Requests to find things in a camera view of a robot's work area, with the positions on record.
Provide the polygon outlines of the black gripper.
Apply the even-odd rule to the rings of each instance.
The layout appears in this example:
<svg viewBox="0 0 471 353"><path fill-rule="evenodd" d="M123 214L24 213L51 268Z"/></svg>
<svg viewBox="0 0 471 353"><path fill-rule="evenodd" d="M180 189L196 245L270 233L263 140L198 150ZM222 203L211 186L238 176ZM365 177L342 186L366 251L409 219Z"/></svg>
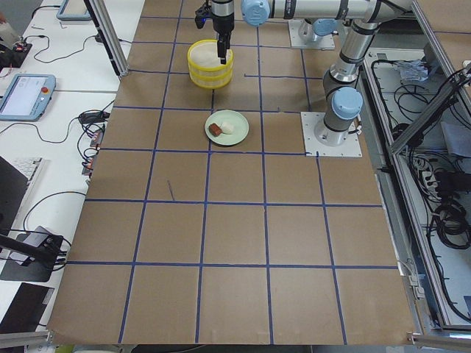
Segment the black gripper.
<svg viewBox="0 0 471 353"><path fill-rule="evenodd" d="M226 50L230 49L231 33L235 26L234 1L213 0L210 7L213 28L219 34L217 40L218 58L220 63L225 65Z"/></svg>

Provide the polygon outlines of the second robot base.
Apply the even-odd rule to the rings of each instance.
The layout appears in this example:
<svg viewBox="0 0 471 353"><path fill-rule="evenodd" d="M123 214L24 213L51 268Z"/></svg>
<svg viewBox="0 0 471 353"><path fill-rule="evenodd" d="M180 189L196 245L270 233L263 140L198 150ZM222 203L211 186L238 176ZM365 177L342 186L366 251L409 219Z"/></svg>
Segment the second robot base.
<svg viewBox="0 0 471 353"><path fill-rule="evenodd" d="M333 33L337 21L330 18L291 19L288 29L291 47L295 49L334 50Z"/></svg>

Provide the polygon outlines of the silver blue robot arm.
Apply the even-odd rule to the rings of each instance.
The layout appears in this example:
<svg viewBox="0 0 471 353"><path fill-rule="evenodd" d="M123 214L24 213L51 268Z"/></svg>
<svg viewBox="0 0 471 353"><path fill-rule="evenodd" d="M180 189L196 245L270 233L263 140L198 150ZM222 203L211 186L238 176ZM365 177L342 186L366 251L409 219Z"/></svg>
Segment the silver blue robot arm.
<svg viewBox="0 0 471 353"><path fill-rule="evenodd" d="M333 19L352 21L339 58L326 71L323 87L327 101L324 118L314 128L316 139L325 146L343 144L351 123L363 105L354 88L358 67L382 23L411 9L411 1L242 1L241 14L251 26L270 18Z"/></svg>

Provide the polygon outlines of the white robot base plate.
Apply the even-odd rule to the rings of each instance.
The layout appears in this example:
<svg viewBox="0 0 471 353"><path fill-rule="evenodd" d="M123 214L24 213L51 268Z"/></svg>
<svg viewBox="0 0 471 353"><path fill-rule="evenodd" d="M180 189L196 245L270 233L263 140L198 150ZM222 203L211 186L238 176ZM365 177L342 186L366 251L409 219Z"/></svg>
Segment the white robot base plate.
<svg viewBox="0 0 471 353"><path fill-rule="evenodd" d="M323 112L301 112L305 154L309 157L362 157L355 122L344 132L330 131Z"/></svg>

